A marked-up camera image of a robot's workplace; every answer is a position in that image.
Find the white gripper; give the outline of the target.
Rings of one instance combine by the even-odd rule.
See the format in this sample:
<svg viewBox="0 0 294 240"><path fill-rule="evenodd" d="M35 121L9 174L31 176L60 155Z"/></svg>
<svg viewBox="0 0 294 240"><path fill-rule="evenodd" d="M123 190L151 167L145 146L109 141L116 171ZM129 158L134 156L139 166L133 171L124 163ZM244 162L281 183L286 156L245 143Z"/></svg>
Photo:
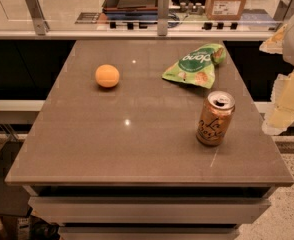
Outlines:
<svg viewBox="0 0 294 240"><path fill-rule="evenodd" d="M265 40L259 50L269 54L282 54L294 66L294 15L287 25L279 28ZM294 122L294 70L288 75L279 74L274 82L271 103L267 106L262 130L267 135L279 135Z"/></svg>

